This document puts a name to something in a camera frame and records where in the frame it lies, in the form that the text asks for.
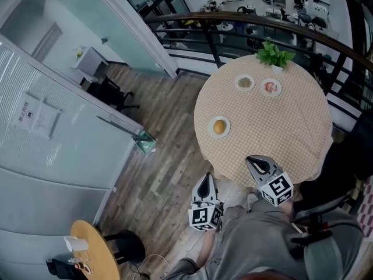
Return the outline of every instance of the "round table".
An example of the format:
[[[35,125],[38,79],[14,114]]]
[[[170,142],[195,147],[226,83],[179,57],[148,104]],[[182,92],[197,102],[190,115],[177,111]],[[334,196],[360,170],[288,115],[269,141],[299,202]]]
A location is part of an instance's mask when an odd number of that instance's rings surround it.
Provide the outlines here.
[[[235,87],[234,79],[241,74],[255,80],[249,92]],[[261,92],[266,78],[280,82],[277,97]],[[230,121],[224,138],[212,138],[207,130],[215,116]],[[201,152],[215,176],[246,187],[256,186],[245,164],[247,156],[272,157],[295,184],[320,174],[333,142],[328,102],[316,80],[291,61],[276,75],[254,55],[223,65],[206,81],[196,102],[194,123]]]
[[[88,242],[89,248],[85,251],[74,252],[76,258],[80,258],[82,262],[93,270],[88,275],[83,272],[89,280],[120,280],[121,274],[114,254],[109,249],[105,239],[90,223],[83,220],[74,222],[70,231],[71,236],[76,236],[78,239],[85,239]]]

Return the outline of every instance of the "white cable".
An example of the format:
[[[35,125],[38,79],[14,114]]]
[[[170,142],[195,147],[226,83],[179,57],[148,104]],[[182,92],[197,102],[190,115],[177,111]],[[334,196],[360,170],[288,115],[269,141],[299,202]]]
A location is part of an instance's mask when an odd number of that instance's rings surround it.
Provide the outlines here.
[[[156,255],[156,256],[161,257],[161,258],[162,258],[162,259],[163,259],[163,260],[168,264],[168,266],[170,267],[170,269],[172,269],[172,266],[168,263],[168,261],[167,261],[167,260],[166,260],[162,255],[159,255],[159,254],[153,253],[153,254],[148,255],[147,257],[145,257],[145,259],[142,261],[140,267],[138,267],[138,274],[140,274],[140,269],[141,269],[141,267],[143,266],[145,260],[147,260],[150,256],[153,256],[153,255]]]

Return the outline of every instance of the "white plate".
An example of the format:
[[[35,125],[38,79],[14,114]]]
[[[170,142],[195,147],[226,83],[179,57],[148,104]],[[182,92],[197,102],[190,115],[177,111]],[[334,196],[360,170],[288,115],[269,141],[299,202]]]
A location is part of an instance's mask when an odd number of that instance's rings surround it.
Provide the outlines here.
[[[247,88],[239,87],[239,85],[238,85],[238,81],[240,81],[240,80],[243,79],[243,78],[248,78],[248,79],[250,79],[250,81],[251,81],[251,85],[250,85],[250,87],[247,87]],[[237,90],[239,90],[239,91],[247,92],[247,91],[250,91],[251,89],[254,88],[254,86],[255,86],[255,80],[254,80],[254,78],[253,78],[252,76],[250,76],[250,75],[239,75],[239,76],[235,77],[235,79],[234,79],[234,86],[235,86],[235,87],[237,88]]]
[[[224,122],[226,123],[226,130],[220,135],[214,132],[214,124],[217,120],[224,120]],[[223,116],[215,116],[210,120],[209,124],[207,125],[207,130],[209,131],[209,134],[212,138],[223,138],[226,135],[228,135],[229,131],[231,130],[231,123],[229,122],[228,118],[225,118]]]
[[[269,93],[265,90],[265,86],[267,83],[273,83],[273,86],[272,88],[274,89],[277,89],[276,91],[273,91],[272,93]],[[261,92],[265,95],[265,96],[272,96],[272,97],[275,97],[275,96],[278,96],[282,91],[282,86],[281,86],[281,83],[275,79],[272,79],[272,78],[268,78],[268,79],[264,79],[261,83]]]

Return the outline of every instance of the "cable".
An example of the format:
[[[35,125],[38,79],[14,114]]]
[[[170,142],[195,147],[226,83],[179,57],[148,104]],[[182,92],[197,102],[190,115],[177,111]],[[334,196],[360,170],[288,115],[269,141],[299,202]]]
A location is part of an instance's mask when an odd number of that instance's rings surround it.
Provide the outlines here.
[[[172,266],[170,265],[170,263],[168,263],[168,261],[167,261],[167,260],[166,260],[162,255],[159,255],[159,254],[153,253],[153,254],[148,255],[147,257],[145,257],[145,259],[142,261],[140,267],[137,267],[137,266],[136,266],[136,268],[137,268],[138,271],[137,271],[136,273],[134,273],[134,275],[133,275],[133,280],[135,280],[135,276],[136,276],[136,274],[139,274],[139,275],[140,275],[140,279],[141,279],[141,280],[143,280],[143,279],[147,279],[147,278],[142,278],[142,277],[144,277],[144,275],[146,275],[146,277],[148,277],[148,275],[145,274],[145,273],[141,273],[141,272],[140,272],[140,269],[141,269],[141,267],[143,266],[145,260],[147,260],[150,256],[153,256],[153,255],[156,255],[156,256],[161,257],[161,258],[162,258],[162,259],[163,259],[163,260],[168,264],[168,266],[170,267],[170,269],[172,269]]]

